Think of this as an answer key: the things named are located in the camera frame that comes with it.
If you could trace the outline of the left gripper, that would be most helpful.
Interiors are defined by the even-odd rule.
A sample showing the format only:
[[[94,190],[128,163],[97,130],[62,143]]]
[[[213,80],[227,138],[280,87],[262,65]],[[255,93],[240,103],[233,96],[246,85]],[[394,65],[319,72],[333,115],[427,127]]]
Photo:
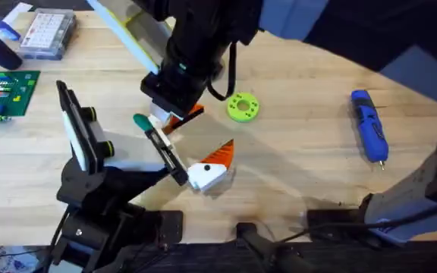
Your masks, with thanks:
[[[172,113],[154,103],[150,104],[149,110],[149,121],[154,127],[140,131],[137,136],[112,133],[97,127],[97,140],[109,140],[115,151],[112,157],[104,160],[104,166],[148,172],[164,168],[179,185],[189,181],[192,188],[201,192],[225,178],[234,157],[234,140],[229,140],[187,169],[169,138],[157,128],[167,126]]]

